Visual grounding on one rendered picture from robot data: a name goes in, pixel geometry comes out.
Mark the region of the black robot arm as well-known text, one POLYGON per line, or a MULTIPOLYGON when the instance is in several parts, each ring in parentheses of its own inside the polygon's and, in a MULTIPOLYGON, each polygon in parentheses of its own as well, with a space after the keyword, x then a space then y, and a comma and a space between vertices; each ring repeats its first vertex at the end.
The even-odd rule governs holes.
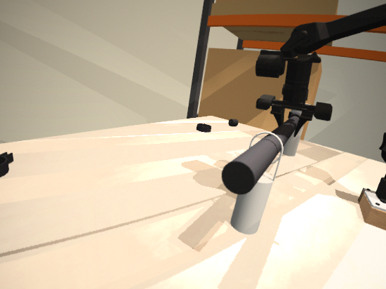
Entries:
MULTIPOLYGON (((376 6, 329 22, 311 22, 294 28, 290 39, 280 51, 261 50, 255 64, 255 74, 279 78, 286 68, 286 80, 310 81, 312 63, 321 58, 314 52, 337 39, 386 26, 386 4, 376 6), (313 52, 311 55, 309 53, 313 52), (295 58, 298 56, 297 58, 295 58)), ((380 178, 376 196, 386 203, 386 174, 380 178)))

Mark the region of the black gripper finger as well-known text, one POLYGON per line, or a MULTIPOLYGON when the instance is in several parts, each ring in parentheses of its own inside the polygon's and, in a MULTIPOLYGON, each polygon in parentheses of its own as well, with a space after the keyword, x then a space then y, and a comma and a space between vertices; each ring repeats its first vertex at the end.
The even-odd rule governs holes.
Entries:
POLYGON ((279 112, 270 112, 270 114, 273 114, 277 123, 278 123, 278 126, 280 126, 282 123, 284 123, 284 113, 285 113, 285 108, 282 109, 282 111, 279 113, 279 112))
POLYGON ((307 121, 311 121, 312 120, 312 117, 303 116, 302 113, 301 113, 300 118, 299 118, 299 122, 298 122, 298 125, 296 126, 296 129, 295 129, 293 137, 295 137, 298 134, 300 128, 303 127, 307 121))

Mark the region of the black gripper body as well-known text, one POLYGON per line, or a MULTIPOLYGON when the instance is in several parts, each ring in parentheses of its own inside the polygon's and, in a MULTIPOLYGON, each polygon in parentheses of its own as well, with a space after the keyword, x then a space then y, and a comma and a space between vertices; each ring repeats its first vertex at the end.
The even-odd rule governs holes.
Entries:
POLYGON ((256 109, 268 110, 272 106, 272 112, 281 112, 283 108, 295 109, 302 112, 303 116, 331 120, 333 107, 329 103, 317 102, 316 105, 307 105, 306 97, 309 81, 296 82, 285 79, 283 101, 275 100, 275 96, 263 94, 256 101, 256 109))

